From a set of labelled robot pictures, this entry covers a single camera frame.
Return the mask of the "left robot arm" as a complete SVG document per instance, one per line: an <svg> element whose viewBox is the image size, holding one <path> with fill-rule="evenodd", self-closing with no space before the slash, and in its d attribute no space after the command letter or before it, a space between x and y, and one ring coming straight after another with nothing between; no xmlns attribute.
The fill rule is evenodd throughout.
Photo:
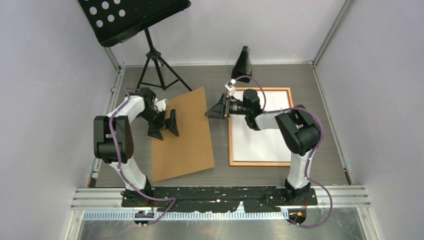
<svg viewBox="0 0 424 240"><path fill-rule="evenodd" d="M142 118L148 123L149 137L162 141L163 130L178 137L177 111L167 106L168 100L158 100L148 87L126 88L123 102L106 115L93 120L93 152L96 158L111 166L125 184L124 197L141 207L153 201L151 184L134 159L135 144L131 123Z"/></svg>

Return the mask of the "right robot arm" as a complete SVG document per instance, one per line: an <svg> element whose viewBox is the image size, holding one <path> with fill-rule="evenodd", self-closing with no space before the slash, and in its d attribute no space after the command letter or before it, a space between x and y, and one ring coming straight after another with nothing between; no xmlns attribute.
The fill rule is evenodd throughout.
<svg viewBox="0 0 424 240"><path fill-rule="evenodd" d="M289 174L284 182L285 199L291 205L299 205L311 189L310 165L324 138L324 129L319 118L302 104L271 111L264 110L264 106L258 92L248 88L243 91L242 99L222 94L204 115L214 119L241 115L254 131L279 130L291 152Z"/></svg>

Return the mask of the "brown cardboard backing board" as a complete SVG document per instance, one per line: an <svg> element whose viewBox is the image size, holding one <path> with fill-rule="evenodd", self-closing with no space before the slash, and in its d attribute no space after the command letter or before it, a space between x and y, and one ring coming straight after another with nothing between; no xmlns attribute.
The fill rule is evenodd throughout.
<svg viewBox="0 0 424 240"><path fill-rule="evenodd" d="M176 111L179 135L163 130L152 140L151 181L159 182L215 167L209 120L205 116L205 88L200 87L166 102L166 117Z"/></svg>

